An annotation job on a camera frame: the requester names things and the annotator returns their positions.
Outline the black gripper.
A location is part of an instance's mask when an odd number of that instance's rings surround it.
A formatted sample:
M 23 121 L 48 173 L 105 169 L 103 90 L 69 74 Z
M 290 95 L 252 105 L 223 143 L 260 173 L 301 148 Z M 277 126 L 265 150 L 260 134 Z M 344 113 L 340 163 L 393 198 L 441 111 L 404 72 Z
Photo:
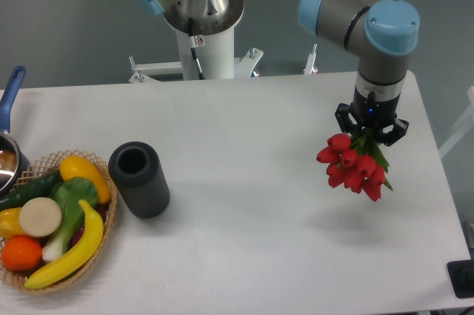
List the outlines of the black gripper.
M 396 118 L 400 96 L 386 101 L 377 100 L 375 91 L 363 95 L 357 88 L 351 105 L 339 103 L 335 111 L 336 121 L 342 133 L 357 133 L 363 127 L 377 129 L 376 141 L 392 146 L 402 139 L 410 123 Z

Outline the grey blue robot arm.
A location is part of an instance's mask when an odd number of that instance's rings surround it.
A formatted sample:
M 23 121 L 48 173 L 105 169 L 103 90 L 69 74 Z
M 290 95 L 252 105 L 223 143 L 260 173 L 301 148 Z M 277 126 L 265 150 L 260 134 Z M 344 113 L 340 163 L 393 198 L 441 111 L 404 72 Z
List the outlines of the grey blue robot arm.
M 186 80 L 232 79 L 242 66 L 234 56 L 234 29 L 244 0 L 134 0 L 150 16 L 163 16 L 178 41 Z M 420 17 L 399 0 L 300 0 L 298 23 L 358 57 L 353 100 L 340 104 L 341 130 L 370 129 L 377 143 L 392 145 L 408 123 L 396 108 L 418 43 Z

